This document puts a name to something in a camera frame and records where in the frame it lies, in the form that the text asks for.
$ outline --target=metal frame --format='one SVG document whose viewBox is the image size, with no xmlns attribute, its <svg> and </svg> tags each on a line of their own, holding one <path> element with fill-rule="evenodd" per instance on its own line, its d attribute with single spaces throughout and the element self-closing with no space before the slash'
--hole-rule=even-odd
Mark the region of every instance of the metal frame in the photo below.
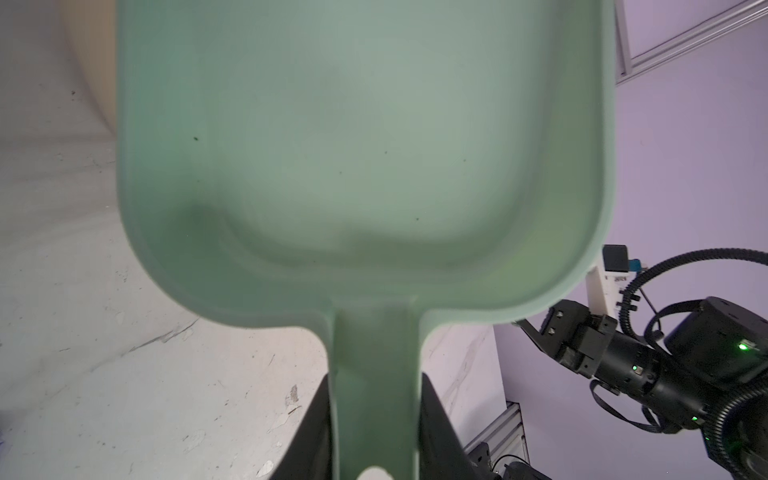
<svg viewBox="0 0 768 480">
<path fill-rule="evenodd" d="M 649 72 L 668 61 L 768 15 L 768 0 L 746 0 L 656 48 L 630 58 L 624 0 L 614 0 L 614 4 L 616 5 L 616 51 L 618 59 L 616 84 L 623 84 L 625 81 Z"/>
</svg>

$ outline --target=green dustpan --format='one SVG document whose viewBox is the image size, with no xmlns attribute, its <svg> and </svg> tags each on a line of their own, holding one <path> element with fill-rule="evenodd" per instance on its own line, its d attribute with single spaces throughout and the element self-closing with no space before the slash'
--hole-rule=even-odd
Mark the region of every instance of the green dustpan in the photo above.
<svg viewBox="0 0 768 480">
<path fill-rule="evenodd" d="M 415 478 L 419 349 L 587 271 L 611 2 L 122 0 L 120 206 L 176 301 L 325 344 L 337 478 Z"/>
</svg>

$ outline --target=marble surface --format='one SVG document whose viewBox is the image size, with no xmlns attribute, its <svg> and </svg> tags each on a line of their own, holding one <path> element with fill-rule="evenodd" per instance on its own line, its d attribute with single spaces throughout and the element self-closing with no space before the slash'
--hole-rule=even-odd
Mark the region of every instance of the marble surface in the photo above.
<svg viewBox="0 0 768 480">
<path fill-rule="evenodd" d="M 0 2 L 0 64 L 0 478 L 268 478 L 320 341 L 198 319 L 147 277 L 53 0 Z M 462 442 L 503 411 L 490 326 L 443 327 L 423 357 Z"/>
</svg>

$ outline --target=beige object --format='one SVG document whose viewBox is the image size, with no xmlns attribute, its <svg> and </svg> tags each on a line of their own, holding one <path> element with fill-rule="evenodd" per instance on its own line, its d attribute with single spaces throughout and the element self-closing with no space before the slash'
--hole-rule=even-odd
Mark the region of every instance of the beige object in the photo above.
<svg viewBox="0 0 768 480">
<path fill-rule="evenodd" d="M 60 0 L 61 18 L 101 113 L 115 131 L 115 1 Z"/>
</svg>

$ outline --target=robotic arm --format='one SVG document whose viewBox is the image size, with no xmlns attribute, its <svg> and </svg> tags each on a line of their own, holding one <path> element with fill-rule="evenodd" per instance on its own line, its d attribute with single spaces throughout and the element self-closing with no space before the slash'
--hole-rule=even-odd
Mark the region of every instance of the robotic arm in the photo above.
<svg viewBox="0 0 768 480">
<path fill-rule="evenodd" d="M 768 265 L 768 253 L 741 249 L 700 250 L 649 270 L 630 261 L 627 248 L 606 245 L 587 275 L 587 308 L 562 300 L 540 330 L 519 324 L 547 356 L 591 379 L 600 407 L 646 432 L 673 434 L 700 429 L 704 448 L 738 480 L 768 480 L 768 322 L 716 297 L 675 303 L 659 311 L 638 336 L 629 323 L 635 295 L 645 283 L 676 266 L 714 258 Z M 630 270 L 637 277 L 626 283 Z M 618 321 L 611 315 L 618 312 Z M 688 317 L 665 337 L 660 319 Z M 621 324 L 623 332 L 617 331 Z M 595 392 L 600 386 L 640 403 L 647 423 L 632 422 Z"/>
</svg>

